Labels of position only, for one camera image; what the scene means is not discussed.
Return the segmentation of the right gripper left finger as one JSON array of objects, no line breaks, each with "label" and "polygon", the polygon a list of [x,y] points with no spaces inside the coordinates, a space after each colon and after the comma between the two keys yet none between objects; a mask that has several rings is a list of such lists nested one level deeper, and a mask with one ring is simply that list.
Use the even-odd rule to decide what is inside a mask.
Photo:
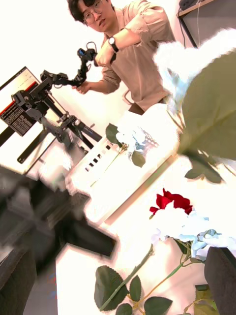
[{"label": "right gripper left finger", "polygon": [[22,315],[36,279],[32,252],[16,248],[0,263],[0,314]]}]

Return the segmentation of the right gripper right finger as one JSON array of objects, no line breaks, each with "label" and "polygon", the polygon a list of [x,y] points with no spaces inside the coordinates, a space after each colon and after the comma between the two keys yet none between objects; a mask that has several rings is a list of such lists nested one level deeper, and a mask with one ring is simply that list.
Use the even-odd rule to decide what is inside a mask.
[{"label": "right gripper right finger", "polygon": [[236,315],[236,258],[227,248],[208,250],[204,275],[221,315]]}]

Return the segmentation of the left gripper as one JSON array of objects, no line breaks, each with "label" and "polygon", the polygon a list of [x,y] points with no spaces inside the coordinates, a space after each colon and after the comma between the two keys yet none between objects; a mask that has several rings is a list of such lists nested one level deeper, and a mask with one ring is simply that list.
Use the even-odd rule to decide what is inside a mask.
[{"label": "left gripper", "polygon": [[36,181],[30,189],[30,204],[37,217],[37,228],[45,232],[53,246],[67,243],[103,256],[112,256],[116,239],[88,223],[85,207],[90,196],[52,189]]}]

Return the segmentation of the person's right hand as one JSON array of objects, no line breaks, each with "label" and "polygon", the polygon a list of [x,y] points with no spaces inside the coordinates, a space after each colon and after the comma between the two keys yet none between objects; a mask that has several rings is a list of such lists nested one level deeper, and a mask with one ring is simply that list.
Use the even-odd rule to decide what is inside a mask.
[{"label": "person's right hand", "polygon": [[86,94],[89,90],[91,90],[91,82],[85,81],[84,83],[81,84],[81,86],[76,87],[72,86],[72,89],[79,92],[80,94]]}]

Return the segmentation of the person's left hand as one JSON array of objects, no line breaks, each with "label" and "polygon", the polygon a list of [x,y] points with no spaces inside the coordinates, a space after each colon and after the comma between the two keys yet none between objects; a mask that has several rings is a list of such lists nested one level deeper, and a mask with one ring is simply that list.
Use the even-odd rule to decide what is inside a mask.
[{"label": "person's left hand", "polygon": [[96,65],[101,67],[110,66],[114,54],[114,49],[109,44],[109,41],[106,40],[106,42],[103,44],[102,48],[95,57]]}]

